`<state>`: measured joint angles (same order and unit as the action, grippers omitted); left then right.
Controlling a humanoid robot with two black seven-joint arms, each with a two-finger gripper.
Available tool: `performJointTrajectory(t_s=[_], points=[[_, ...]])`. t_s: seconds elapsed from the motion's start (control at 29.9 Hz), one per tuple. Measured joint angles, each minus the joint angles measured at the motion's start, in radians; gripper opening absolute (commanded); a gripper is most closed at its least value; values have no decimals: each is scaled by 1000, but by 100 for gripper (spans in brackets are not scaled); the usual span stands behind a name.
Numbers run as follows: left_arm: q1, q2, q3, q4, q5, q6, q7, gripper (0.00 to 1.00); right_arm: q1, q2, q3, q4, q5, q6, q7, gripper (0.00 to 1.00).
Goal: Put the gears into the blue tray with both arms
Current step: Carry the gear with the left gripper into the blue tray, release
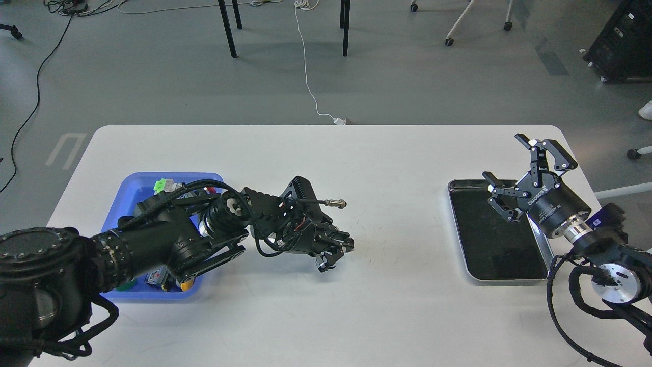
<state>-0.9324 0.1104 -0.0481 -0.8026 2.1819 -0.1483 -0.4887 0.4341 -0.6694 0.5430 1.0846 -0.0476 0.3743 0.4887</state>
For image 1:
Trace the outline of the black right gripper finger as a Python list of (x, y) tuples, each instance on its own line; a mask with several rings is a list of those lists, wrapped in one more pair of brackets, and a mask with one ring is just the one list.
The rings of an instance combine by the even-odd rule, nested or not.
[[(532, 181), (543, 181), (543, 174), (555, 174), (562, 176), (569, 170), (575, 170), (578, 162), (566, 149), (552, 139), (529, 139), (524, 134), (515, 134), (515, 139), (530, 151), (531, 162), (529, 165), (529, 176)], [(547, 161), (547, 154), (554, 158), (554, 167), (550, 169)]]
[(508, 187), (505, 181), (496, 178), (489, 171), (484, 171), (482, 176), (489, 183), (487, 189), (491, 193), (491, 197), (487, 201), (491, 207), (493, 207), (493, 209), (495, 209), (495, 211), (500, 214), (501, 218), (505, 219), (507, 222), (512, 223), (520, 221), (520, 217), (523, 211), (518, 207), (507, 206), (505, 198), (529, 198), (530, 192), (520, 190), (517, 187)]

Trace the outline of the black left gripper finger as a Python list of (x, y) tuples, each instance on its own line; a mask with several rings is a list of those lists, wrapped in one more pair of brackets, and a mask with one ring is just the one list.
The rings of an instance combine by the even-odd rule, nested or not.
[(324, 233), (321, 234), (321, 242), (324, 243), (324, 246), (328, 251), (335, 251), (336, 249), (342, 249), (342, 251), (354, 250), (354, 240), (349, 232), (337, 229), (325, 230)]
[(330, 249), (315, 255), (316, 265), (319, 272), (326, 272), (335, 267), (335, 264), (345, 255), (345, 249)]

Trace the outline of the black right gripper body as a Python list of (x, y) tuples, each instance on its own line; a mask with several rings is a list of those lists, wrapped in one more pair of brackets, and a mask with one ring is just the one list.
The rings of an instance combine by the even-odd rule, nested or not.
[(528, 198), (517, 198), (517, 208), (526, 212), (548, 239), (554, 239), (563, 234), (559, 227), (568, 218), (588, 219), (591, 209), (556, 173), (545, 171), (541, 178), (539, 186), (534, 186), (528, 172), (517, 182), (519, 191), (529, 193)]

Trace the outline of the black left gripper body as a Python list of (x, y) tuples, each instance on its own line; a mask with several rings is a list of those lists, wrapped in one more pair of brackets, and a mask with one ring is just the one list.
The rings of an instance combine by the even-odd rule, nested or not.
[(319, 255), (332, 251), (332, 218), (285, 219), (278, 228), (278, 251)]

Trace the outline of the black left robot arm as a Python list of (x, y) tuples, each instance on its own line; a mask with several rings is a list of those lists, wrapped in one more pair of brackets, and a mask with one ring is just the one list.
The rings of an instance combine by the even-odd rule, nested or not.
[(189, 282), (240, 256), (252, 235), (263, 256), (306, 254), (325, 272), (354, 249), (321, 206), (311, 183), (294, 177), (280, 196), (238, 191), (203, 179), (163, 190), (121, 217), (117, 227), (85, 237), (73, 227), (34, 227), (2, 235), (2, 366), (27, 366), (42, 353), (74, 360), (119, 310), (104, 297), (165, 266)]

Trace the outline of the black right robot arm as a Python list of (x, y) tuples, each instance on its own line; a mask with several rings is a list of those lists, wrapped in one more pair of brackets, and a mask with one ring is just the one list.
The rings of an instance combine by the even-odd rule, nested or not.
[(508, 222), (527, 216), (548, 238), (566, 238), (572, 249), (551, 260), (547, 274), (548, 311), (557, 332), (588, 362), (602, 366), (613, 363), (582, 348), (564, 332), (553, 305), (553, 283), (565, 263), (573, 264), (568, 289), (576, 307), (598, 319), (622, 319), (644, 336), (650, 351), (650, 315), (636, 302), (650, 299), (650, 252), (628, 244), (624, 212), (608, 204), (596, 214), (562, 179), (578, 167), (566, 149), (552, 139), (515, 139), (529, 150), (529, 170), (514, 184), (483, 172), (491, 197), (488, 202)]

